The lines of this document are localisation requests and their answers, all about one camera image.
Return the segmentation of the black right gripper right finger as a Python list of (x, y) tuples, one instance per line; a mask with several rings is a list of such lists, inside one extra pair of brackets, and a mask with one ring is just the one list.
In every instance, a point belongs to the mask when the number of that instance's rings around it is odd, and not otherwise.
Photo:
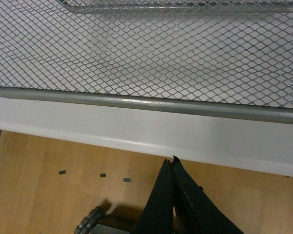
[(241, 234), (173, 157), (174, 207), (181, 234)]

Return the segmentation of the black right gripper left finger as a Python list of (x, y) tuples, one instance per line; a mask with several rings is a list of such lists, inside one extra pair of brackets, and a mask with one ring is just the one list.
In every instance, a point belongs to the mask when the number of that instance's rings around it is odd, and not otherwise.
[(132, 234), (173, 233), (173, 189), (171, 163), (165, 159)]

